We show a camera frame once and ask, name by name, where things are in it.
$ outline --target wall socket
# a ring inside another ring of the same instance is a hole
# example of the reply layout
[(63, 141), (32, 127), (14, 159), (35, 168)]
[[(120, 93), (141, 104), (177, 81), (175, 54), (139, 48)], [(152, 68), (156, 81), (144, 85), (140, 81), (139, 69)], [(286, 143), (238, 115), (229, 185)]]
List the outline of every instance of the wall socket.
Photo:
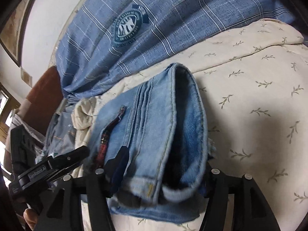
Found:
[(32, 88), (32, 76), (30, 76), (22, 67), (20, 67), (21, 79)]

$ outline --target metal bolt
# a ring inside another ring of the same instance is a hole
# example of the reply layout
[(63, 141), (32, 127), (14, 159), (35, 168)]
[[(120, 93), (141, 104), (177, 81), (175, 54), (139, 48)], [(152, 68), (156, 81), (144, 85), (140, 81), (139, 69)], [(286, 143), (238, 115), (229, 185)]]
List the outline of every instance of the metal bolt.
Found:
[(70, 180), (70, 178), (71, 178), (70, 175), (65, 175), (65, 176), (63, 176), (63, 180), (64, 180), (64, 181), (68, 181), (68, 180)]
[(252, 179), (252, 175), (251, 174), (245, 174), (244, 176), (245, 176), (245, 178), (247, 180), (251, 180)]
[(97, 170), (95, 170), (95, 174), (97, 175), (101, 175), (102, 173), (104, 173), (104, 170), (102, 168), (98, 168)]
[(215, 174), (215, 175), (220, 173), (219, 169), (217, 168), (213, 168), (211, 171), (212, 171), (212, 174)]

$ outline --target white wall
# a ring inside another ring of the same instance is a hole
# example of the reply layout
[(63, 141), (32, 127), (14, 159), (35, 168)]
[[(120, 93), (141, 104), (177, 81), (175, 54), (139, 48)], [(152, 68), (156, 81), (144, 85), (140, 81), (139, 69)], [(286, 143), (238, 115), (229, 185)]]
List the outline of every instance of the white wall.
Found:
[[(80, 0), (35, 0), (26, 27), (22, 67), (32, 76), (34, 85), (46, 71), (61, 30)], [(30, 87), (20, 78), (20, 70), (0, 48), (0, 82), (23, 100)]]

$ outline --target cream floral bed sheet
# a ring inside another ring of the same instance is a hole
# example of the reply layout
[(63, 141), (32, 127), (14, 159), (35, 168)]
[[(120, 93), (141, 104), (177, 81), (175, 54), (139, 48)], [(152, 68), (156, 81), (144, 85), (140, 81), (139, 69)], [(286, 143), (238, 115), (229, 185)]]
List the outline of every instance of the cream floral bed sheet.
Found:
[[(102, 96), (81, 100), (72, 114), (76, 147), (87, 145), (95, 115), (106, 102), (170, 63), (182, 63), (199, 85), (209, 137), (217, 148), (212, 167), (231, 176), (252, 174), (281, 230), (295, 230), (308, 211), (308, 48), (302, 42), (293, 27), (262, 19), (195, 44), (124, 78)], [(90, 228), (86, 204), (83, 214)], [(180, 226), (112, 218), (119, 231), (192, 231), (199, 230), (203, 215)], [(231, 219), (232, 201), (225, 230), (230, 230)]]

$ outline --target blue plaid fabric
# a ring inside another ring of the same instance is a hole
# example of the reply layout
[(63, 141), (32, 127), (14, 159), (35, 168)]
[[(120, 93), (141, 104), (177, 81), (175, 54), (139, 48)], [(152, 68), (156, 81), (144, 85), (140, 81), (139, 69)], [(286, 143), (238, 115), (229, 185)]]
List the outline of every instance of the blue plaid fabric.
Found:
[[(56, 54), (64, 95), (82, 98), (102, 94), (125, 76), (219, 32), (261, 18), (293, 24), (298, 19), (283, 3), (286, 4), (284, 0), (86, 0)], [(118, 44), (120, 38), (125, 44)]]

